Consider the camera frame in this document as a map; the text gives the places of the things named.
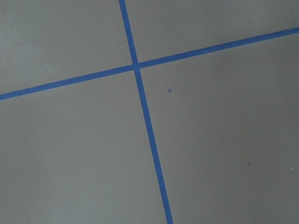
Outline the brown paper table cover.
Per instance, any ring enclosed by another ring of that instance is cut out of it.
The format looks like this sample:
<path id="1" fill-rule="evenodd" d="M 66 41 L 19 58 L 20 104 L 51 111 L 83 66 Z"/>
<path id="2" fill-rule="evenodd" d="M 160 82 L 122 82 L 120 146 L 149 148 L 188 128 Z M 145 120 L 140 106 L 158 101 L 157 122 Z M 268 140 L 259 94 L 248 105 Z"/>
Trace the brown paper table cover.
<path id="1" fill-rule="evenodd" d="M 296 0 L 3 0 L 3 224 L 296 224 Z"/>

